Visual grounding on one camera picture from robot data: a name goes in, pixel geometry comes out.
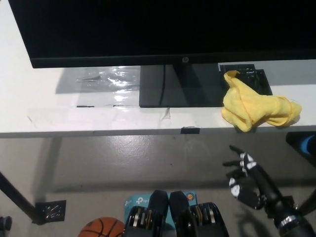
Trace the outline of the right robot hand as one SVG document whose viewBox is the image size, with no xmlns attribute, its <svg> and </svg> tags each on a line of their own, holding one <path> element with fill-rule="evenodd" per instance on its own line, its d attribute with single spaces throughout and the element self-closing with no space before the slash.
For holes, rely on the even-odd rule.
<svg viewBox="0 0 316 237">
<path fill-rule="evenodd" d="M 232 195 L 241 203 L 254 210 L 264 209 L 276 226 L 290 216 L 300 216 L 297 209 L 282 195 L 271 177 L 262 166 L 247 152 L 230 145 L 237 153 L 238 160 L 223 163 L 223 166 L 235 166 L 227 173 Z"/>
</svg>

